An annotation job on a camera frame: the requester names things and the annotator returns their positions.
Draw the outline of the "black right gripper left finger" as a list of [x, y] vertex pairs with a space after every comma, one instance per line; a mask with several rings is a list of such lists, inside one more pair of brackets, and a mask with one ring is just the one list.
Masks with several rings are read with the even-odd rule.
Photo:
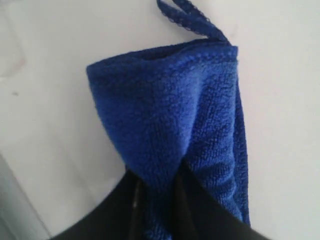
[[98, 207], [53, 239], [141, 240], [145, 207], [143, 182], [132, 172], [126, 172]]

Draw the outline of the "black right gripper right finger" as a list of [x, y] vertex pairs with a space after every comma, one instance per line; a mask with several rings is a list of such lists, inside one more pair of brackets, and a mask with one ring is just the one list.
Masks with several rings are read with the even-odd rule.
[[224, 209], [201, 186], [185, 162], [174, 179], [174, 240], [267, 240]]

